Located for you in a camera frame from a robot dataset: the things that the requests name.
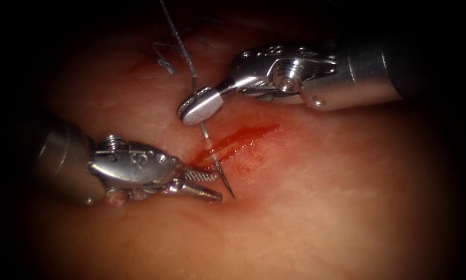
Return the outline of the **right arm needle driver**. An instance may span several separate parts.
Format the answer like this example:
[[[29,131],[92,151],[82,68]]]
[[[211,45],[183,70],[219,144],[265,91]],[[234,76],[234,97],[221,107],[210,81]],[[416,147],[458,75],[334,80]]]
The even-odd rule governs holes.
[[[332,75],[337,59],[332,49],[301,44],[268,44],[240,52],[229,76],[215,88],[224,100],[239,93],[272,103],[302,103],[310,80]]]

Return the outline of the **left arm needle driver jaw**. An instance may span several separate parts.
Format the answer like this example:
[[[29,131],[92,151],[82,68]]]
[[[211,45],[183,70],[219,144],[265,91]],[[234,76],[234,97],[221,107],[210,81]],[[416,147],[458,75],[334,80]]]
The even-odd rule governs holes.
[[[206,203],[221,203],[223,200],[223,195],[220,192],[186,180],[176,180],[171,182],[170,194],[196,199]]]
[[[184,171],[184,178],[187,181],[196,181],[196,182],[215,182],[219,175],[216,172],[209,170],[191,170],[187,169]]]

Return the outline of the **right arm needle driver jaw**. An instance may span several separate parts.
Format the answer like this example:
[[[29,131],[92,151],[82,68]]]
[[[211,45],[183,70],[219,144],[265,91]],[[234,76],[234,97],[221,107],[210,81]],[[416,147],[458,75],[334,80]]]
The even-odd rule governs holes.
[[[180,119],[208,119],[214,114],[214,88],[204,87],[179,107]]]
[[[201,89],[182,104],[184,125],[196,125],[206,121],[223,106],[224,100],[216,89]]]

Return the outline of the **left arm needle driver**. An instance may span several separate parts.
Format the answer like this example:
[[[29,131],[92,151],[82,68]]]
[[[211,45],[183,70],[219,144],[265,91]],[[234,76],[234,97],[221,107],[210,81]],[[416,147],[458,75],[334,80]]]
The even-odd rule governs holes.
[[[104,184],[105,204],[141,201],[165,193],[179,176],[181,160],[164,150],[120,135],[104,138],[89,165]]]

